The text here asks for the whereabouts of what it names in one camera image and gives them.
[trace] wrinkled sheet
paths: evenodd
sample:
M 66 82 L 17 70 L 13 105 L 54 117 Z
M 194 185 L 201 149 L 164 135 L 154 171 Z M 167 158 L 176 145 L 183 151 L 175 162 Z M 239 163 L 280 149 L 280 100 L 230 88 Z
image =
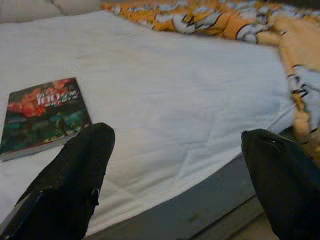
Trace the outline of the wrinkled sheet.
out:
M 241 151 L 243 130 L 293 121 L 272 47 L 154 32 L 99 11 L 1 24 L 0 53 L 0 131 L 10 92 L 73 76 L 92 121 L 115 129 L 88 234 L 214 174 Z M 60 149 L 0 163 L 0 221 Z

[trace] white bed sheet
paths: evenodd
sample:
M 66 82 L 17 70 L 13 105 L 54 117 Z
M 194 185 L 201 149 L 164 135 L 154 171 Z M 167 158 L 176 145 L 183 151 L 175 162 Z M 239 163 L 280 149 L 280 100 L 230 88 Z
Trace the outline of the white bed sheet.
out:
M 115 129 L 88 234 L 215 173 L 241 151 L 243 130 L 293 119 L 276 49 L 153 32 L 105 11 L 1 24 L 0 73 L 0 131 L 10 92 L 73 76 L 92 121 Z M 60 149 L 0 163 L 0 221 Z

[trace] bed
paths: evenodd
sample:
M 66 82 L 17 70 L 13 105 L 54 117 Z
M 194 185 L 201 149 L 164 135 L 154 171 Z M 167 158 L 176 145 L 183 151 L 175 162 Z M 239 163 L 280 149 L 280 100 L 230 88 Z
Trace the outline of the bed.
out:
M 96 11 L 0 24 L 0 53 L 0 131 L 10 92 L 68 77 L 92 122 L 115 130 L 88 240 L 204 239 L 213 225 L 221 240 L 261 213 L 240 136 L 292 125 L 275 48 L 154 32 Z M 0 221 L 60 149 L 0 163 Z

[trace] book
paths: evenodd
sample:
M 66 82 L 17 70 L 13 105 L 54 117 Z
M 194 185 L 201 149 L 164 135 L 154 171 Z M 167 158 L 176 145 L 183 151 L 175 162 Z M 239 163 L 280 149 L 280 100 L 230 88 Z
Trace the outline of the book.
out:
M 0 160 L 62 145 L 91 124 L 75 77 L 12 92 L 4 120 Z

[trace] patterned blanket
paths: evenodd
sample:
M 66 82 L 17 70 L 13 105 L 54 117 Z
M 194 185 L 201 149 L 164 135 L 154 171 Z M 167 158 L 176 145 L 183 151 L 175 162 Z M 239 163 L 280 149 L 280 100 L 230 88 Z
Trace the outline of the patterned blanket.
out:
M 295 102 L 295 135 L 320 166 L 320 10 L 255 0 L 159 0 L 102 8 L 155 31 L 277 47 Z

